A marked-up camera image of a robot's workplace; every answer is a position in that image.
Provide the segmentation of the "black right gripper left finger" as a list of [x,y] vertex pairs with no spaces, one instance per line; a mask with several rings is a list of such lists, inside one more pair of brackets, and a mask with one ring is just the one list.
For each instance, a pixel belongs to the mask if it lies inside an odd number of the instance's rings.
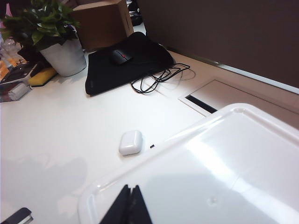
[[102,218],[100,224],[123,224],[131,190],[126,184]]

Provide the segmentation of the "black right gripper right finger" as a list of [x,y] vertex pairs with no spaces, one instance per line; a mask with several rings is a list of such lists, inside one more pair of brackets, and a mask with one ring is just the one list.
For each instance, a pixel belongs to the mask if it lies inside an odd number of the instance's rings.
[[129,198],[128,223],[152,224],[150,214],[138,185],[133,188]]

